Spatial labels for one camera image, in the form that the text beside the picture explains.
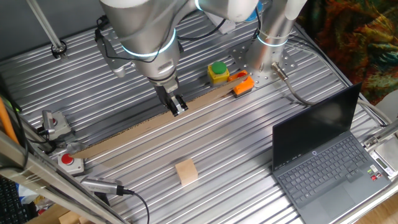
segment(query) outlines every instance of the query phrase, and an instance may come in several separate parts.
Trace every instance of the laptop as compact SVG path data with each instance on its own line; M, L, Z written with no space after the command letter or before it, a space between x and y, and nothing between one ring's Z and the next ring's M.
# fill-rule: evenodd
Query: laptop
M273 127L273 175L307 224L331 223L390 184L350 131L360 89Z

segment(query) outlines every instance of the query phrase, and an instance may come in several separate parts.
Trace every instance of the mounting plate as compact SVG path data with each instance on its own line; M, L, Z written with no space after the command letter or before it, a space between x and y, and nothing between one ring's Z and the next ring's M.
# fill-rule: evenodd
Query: mounting plate
M246 53L251 42L252 40L249 40L233 47L231 50L231 56L235 59L236 64L241 68L241 70L246 70L251 75L254 80L254 86L259 88L279 79L279 77L276 72L271 70L271 68L264 69L260 72L247 64ZM285 50L282 52L282 60L280 61L279 66L286 74L293 72L297 68L297 64Z

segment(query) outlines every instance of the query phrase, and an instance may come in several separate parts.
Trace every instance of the colorful fabric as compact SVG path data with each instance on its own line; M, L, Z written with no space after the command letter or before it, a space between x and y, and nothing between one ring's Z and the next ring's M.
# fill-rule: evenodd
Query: colorful fabric
M398 89L398 0L308 0L298 22L372 104Z

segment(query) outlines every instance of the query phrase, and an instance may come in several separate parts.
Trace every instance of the aluminum breadboard table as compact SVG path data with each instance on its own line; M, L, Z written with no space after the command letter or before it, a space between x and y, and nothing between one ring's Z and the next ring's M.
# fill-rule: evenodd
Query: aluminum breadboard table
M255 23L237 24L228 35L182 42L178 78L186 100L212 89L206 66L223 61L231 73L242 68L231 52L253 35ZM214 26L198 12L180 23L179 35L199 36ZM122 52L112 30L104 35ZM296 28L292 35L303 35ZM162 113L152 85L133 68L117 78L106 66L90 30L64 40L68 60L55 60L49 46L0 63L0 72L22 115L40 126L42 110L61 111L75 131L68 142L93 144ZM289 79L297 93L320 101L347 87L317 56L286 47L295 62ZM89 175L119 179L149 205L151 223L302 223L271 175L272 126L305 109L271 75L266 85L235 99L228 95L122 147L86 160ZM380 129L375 117L357 106L353 134L364 141ZM198 181L181 187L174 165L192 158ZM109 196L111 206L134 223L146 223L141 201Z

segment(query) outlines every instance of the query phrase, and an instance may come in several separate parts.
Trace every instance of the laptop screen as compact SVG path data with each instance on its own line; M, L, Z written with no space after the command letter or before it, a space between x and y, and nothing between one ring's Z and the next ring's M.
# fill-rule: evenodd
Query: laptop screen
M348 131L360 90L360 83L348 87L275 125L272 128L273 170Z

